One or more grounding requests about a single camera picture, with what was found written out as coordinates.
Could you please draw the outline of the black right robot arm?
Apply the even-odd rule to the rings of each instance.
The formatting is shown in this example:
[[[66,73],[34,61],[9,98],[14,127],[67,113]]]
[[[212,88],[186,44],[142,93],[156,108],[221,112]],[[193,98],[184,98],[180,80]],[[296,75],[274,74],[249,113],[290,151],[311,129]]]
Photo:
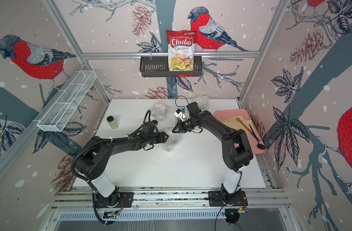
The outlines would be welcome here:
[[[228,167],[225,180],[221,185],[221,196],[224,203],[232,204],[241,194],[240,182],[243,172],[253,159],[246,132],[226,126],[209,111],[197,112],[185,121],[178,121],[172,132],[192,132],[195,127],[211,132],[221,141],[222,158]]]

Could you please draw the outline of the bubble wrap sheet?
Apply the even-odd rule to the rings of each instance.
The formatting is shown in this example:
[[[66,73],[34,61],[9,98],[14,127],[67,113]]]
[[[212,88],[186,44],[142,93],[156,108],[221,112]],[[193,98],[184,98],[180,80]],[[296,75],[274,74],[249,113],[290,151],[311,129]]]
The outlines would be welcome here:
[[[207,95],[205,96],[198,95],[193,100],[198,104],[198,107],[201,110],[207,110],[209,108],[210,98]]]
[[[158,103],[156,104],[152,109],[151,109],[151,115],[157,120],[157,121],[164,121],[167,113],[167,106]]]
[[[163,143],[163,149],[167,152],[171,152],[178,144],[180,140],[180,134],[173,133],[172,128],[165,128],[163,131],[168,135],[167,141]]]

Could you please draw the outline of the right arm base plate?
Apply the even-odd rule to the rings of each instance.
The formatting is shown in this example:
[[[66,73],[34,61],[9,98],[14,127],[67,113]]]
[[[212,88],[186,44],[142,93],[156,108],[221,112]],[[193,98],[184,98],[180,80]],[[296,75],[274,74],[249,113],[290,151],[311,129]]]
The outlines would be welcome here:
[[[246,193],[241,189],[231,194],[225,191],[209,191],[207,198],[210,207],[234,206],[244,208],[248,206]]]

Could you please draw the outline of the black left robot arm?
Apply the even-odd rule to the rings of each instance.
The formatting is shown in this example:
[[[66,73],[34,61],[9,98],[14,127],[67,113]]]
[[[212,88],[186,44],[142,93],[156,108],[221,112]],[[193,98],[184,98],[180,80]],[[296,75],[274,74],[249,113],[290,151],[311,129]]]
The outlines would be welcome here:
[[[109,199],[117,194],[116,186],[105,172],[110,157],[129,151],[145,150],[147,145],[154,148],[155,144],[165,143],[168,138],[165,132],[141,132],[116,139],[101,139],[95,136],[74,159],[71,171],[74,176],[84,180],[94,193]]]

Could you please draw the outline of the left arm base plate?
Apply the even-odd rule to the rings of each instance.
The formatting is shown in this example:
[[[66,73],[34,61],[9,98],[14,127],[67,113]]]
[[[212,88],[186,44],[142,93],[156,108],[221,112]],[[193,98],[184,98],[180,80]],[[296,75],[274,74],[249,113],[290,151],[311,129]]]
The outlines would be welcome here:
[[[131,208],[133,197],[133,192],[114,192],[108,198],[96,192],[93,194],[93,203],[96,208]]]

